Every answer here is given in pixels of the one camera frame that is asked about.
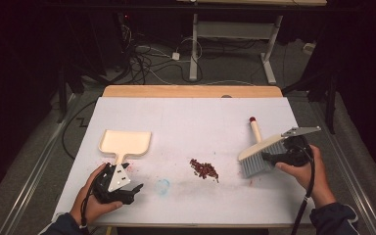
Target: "white surface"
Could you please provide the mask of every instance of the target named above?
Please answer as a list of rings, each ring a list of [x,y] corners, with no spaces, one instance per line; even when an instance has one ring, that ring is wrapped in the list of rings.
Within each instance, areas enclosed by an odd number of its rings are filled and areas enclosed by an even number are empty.
[[[97,224],[293,224],[305,195],[295,178],[277,169],[242,178],[237,157],[256,143],[250,117],[263,139],[297,126],[286,98],[100,98],[54,214],[68,212],[88,175],[114,160],[98,150],[112,129],[152,131],[152,138],[146,155],[125,160],[132,181],[144,183],[135,202]],[[219,183],[196,176],[191,159],[211,163]],[[309,200],[303,223],[312,208]]]

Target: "table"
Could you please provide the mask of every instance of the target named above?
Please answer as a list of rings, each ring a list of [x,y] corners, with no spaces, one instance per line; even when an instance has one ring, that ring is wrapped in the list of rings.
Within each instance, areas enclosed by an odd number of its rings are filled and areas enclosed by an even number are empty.
[[[71,207],[76,192],[97,165],[113,161],[97,148],[105,129],[150,130],[148,153],[126,159],[129,177],[144,187],[132,205],[101,216],[95,225],[291,226],[305,194],[295,178],[277,169],[242,178],[237,156],[255,144],[250,115],[259,120],[262,138],[296,126],[290,105],[277,87],[107,87],[55,214]],[[193,158],[212,163],[219,183],[194,175],[189,166]],[[312,208],[309,200],[303,224],[310,224]]]
[[[326,0],[197,0],[199,3],[217,4],[246,4],[246,5],[297,5],[302,7],[325,6]],[[270,56],[276,42],[283,16],[277,16],[274,23],[231,23],[231,22],[204,22],[198,21],[198,14],[194,14],[192,32],[192,51],[190,64],[190,80],[197,80],[198,65],[198,37],[224,37],[224,38],[245,38],[245,39],[268,39],[267,49],[260,54],[261,62],[269,84],[275,85],[273,69],[270,65]]]

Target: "stain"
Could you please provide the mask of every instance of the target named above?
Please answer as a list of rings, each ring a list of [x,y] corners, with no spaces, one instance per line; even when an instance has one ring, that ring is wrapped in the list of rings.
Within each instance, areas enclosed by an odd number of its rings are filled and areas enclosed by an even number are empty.
[[[155,185],[155,192],[159,195],[166,195],[167,191],[169,190],[170,183],[166,179],[160,179],[157,181],[157,184]]]

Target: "brush bristles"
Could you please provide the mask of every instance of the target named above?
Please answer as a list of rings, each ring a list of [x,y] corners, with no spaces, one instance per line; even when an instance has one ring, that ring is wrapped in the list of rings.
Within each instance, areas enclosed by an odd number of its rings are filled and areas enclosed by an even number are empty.
[[[248,178],[248,177],[250,177],[254,174],[257,174],[257,173],[259,173],[263,170],[273,168],[273,165],[266,162],[262,158],[261,153],[265,152],[265,153],[269,153],[269,154],[283,154],[286,151],[287,151],[286,148],[283,146],[283,141],[278,141],[278,142],[273,143],[270,146],[267,146],[267,147],[259,150],[255,154],[250,155],[247,158],[244,158],[243,160],[240,161],[244,176],[246,178]]]

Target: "brush handle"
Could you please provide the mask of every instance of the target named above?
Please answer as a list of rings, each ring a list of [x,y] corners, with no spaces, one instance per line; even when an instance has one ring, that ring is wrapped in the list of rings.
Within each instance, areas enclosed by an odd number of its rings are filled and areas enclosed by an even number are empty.
[[[252,127],[253,133],[256,137],[256,141],[258,143],[261,142],[261,135],[258,127],[258,122],[256,121],[255,117],[250,117],[250,126]]]

